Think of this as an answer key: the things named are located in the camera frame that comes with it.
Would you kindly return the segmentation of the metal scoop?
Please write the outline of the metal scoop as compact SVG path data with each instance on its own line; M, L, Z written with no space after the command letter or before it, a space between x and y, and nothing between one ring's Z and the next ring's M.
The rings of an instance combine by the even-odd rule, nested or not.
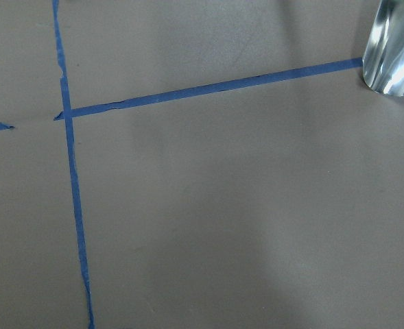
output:
M362 58L374 92L404 97L404 1L381 1Z

